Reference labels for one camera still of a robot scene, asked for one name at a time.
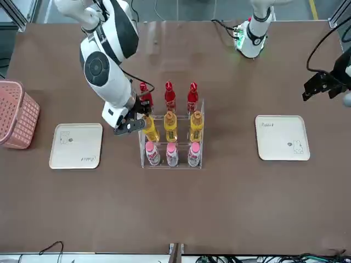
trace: yellow bottle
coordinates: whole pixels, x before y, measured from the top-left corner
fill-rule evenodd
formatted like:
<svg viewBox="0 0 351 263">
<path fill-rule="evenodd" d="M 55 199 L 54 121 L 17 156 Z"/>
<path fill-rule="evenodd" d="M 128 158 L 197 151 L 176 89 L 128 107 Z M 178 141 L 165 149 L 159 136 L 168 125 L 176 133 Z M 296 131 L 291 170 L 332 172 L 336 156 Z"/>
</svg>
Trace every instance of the yellow bottle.
<svg viewBox="0 0 351 263">
<path fill-rule="evenodd" d="M 167 111 L 163 125 L 166 130 L 166 138 L 168 142 L 177 141 L 177 116 L 172 111 Z"/>
<path fill-rule="evenodd" d="M 190 141 L 202 140 L 203 118 L 200 111 L 195 111 L 190 117 Z"/>
<path fill-rule="evenodd" d="M 160 133 L 155 127 L 154 118 L 152 117 L 143 117 L 146 122 L 146 129 L 143 129 L 147 139 L 152 142 L 158 142 L 160 140 Z"/>
</svg>

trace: bottle cap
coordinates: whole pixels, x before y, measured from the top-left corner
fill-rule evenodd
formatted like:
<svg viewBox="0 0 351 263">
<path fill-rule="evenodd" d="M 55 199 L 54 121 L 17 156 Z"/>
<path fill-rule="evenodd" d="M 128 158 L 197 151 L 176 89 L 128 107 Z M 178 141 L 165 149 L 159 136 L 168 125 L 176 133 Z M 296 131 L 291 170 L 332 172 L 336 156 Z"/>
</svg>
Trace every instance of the bottle cap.
<svg viewBox="0 0 351 263">
<path fill-rule="evenodd" d="M 147 152 L 152 152 L 154 149 L 154 144 L 151 141 L 148 141 L 145 145 L 145 148 Z"/>
<path fill-rule="evenodd" d="M 200 150 L 200 144 L 199 144 L 198 142 L 193 142 L 193 143 L 191 144 L 191 150 L 192 150 L 193 152 L 199 152 L 199 150 Z"/>
<path fill-rule="evenodd" d="M 195 111 L 192 115 L 191 115 L 191 121 L 193 123 L 195 123 L 196 125 L 200 125 L 202 122 L 202 114 L 200 111 Z"/>
<path fill-rule="evenodd" d="M 166 113 L 166 122 L 168 125 L 173 125 L 175 123 L 175 117 L 172 111 L 167 111 Z"/>
<path fill-rule="evenodd" d="M 197 84 L 195 82 L 192 82 L 190 85 L 190 90 L 192 92 L 196 92 L 197 91 Z"/>
<path fill-rule="evenodd" d="M 169 142 L 169 143 L 167 144 L 167 152 L 172 153 L 172 152 L 174 152 L 175 150 L 176 150 L 176 144 L 173 143 L 173 142 Z"/>
<path fill-rule="evenodd" d="M 173 89 L 172 83 L 170 81 L 166 82 L 166 90 L 170 92 Z"/>
<path fill-rule="evenodd" d="M 140 90 L 145 92 L 148 90 L 147 86 L 146 86 L 146 83 L 145 82 L 141 82 L 141 84 L 139 85 L 140 87 Z"/>
</svg>

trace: red bottle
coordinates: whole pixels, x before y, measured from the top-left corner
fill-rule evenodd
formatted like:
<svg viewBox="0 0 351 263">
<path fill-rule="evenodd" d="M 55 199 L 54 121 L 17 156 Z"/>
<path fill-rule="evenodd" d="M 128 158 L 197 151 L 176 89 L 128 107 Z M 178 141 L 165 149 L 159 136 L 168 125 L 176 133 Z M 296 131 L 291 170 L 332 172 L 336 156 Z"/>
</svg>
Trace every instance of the red bottle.
<svg viewBox="0 0 351 263">
<path fill-rule="evenodd" d="M 141 90 L 141 92 L 146 92 L 146 91 L 148 91 L 148 88 L 147 88 L 145 82 L 141 82 L 141 84 L 140 84 L 140 90 Z M 152 101 L 151 93 L 148 93 L 148 94 L 146 94 L 146 95 L 144 95 L 144 96 L 141 96 L 141 97 L 140 97 L 140 101 L 141 101 L 141 102 L 149 101 L 149 104 L 150 104 L 151 109 L 154 108 L 154 102 Z"/>
<path fill-rule="evenodd" d="M 173 86 L 170 81 L 166 82 L 166 93 L 165 93 L 165 100 L 167 111 L 172 111 L 173 113 L 176 112 L 176 94 L 173 91 Z"/>
<path fill-rule="evenodd" d="M 197 94 L 197 84 L 192 82 L 190 85 L 190 91 L 188 93 L 188 113 L 193 113 L 196 111 L 197 101 L 199 100 L 199 95 Z"/>
</svg>

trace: bottle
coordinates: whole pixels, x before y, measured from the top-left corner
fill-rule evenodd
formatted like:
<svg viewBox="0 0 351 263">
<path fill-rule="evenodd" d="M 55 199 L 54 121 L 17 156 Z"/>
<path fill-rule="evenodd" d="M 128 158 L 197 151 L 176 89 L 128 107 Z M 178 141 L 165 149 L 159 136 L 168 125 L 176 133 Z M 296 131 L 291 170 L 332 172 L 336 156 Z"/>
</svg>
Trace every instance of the bottle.
<svg viewBox="0 0 351 263">
<path fill-rule="evenodd" d="M 156 145 L 154 145 L 151 141 L 148 141 L 145 144 L 146 156 L 152 166 L 156 166 L 160 163 L 161 157 L 157 150 Z"/>
<path fill-rule="evenodd" d="M 200 111 L 195 111 L 190 117 L 190 141 L 202 140 L 203 119 Z"/>
<path fill-rule="evenodd" d="M 146 86 L 145 82 L 141 82 L 141 84 L 139 85 L 140 91 L 141 92 L 146 92 L 148 91 L 148 87 Z M 152 101 L 152 95 L 151 93 L 147 93 L 146 95 L 143 95 L 140 97 L 140 101 L 145 104 L 149 104 L 151 111 L 154 109 L 154 102 Z"/>
<path fill-rule="evenodd" d="M 193 142 L 188 153 L 188 163 L 190 166 L 198 166 L 200 162 L 200 154 L 200 144 L 198 142 Z"/>
<path fill-rule="evenodd" d="M 170 81 L 166 82 L 166 92 L 165 92 L 165 101 L 167 111 L 176 112 L 176 94 L 173 91 L 173 86 Z"/>
<path fill-rule="evenodd" d="M 166 156 L 169 166 L 174 167 L 178 164 L 178 150 L 175 143 L 169 142 L 167 144 Z"/>
<path fill-rule="evenodd" d="M 197 84 L 192 82 L 188 93 L 188 114 L 192 114 L 194 111 L 196 111 L 198 100 L 199 95 L 197 93 Z"/>
<path fill-rule="evenodd" d="M 158 142 L 160 140 L 160 132 L 155 127 L 154 118 L 144 116 L 143 119 L 146 122 L 146 128 L 143 129 L 143 133 L 149 141 Z"/>
<path fill-rule="evenodd" d="M 167 111 L 163 119 L 163 126 L 166 130 L 166 139 L 168 142 L 177 141 L 177 116 L 172 111 Z"/>
</svg>

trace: floor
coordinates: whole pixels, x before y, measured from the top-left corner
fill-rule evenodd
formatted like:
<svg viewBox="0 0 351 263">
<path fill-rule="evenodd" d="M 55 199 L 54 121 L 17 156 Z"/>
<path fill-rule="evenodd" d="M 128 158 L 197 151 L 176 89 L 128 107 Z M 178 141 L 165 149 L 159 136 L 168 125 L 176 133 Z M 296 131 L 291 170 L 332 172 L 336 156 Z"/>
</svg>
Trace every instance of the floor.
<svg viewBox="0 0 351 263">
<path fill-rule="evenodd" d="M 328 19 L 342 0 L 294 0 L 287 5 L 276 6 L 276 20 L 313 20 Z M 247 19 L 252 14 L 249 0 L 134 0 L 140 21 L 185 20 L 203 21 L 213 18 L 221 20 Z M 351 14 L 351 9 L 343 18 Z M 61 15 L 54 0 L 39 0 L 34 15 L 35 23 L 76 23 L 75 20 Z M 0 58 L 10 58 L 16 30 L 0 30 Z M 5 76 L 8 60 L 0 60 L 0 73 Z"/>
</svg>

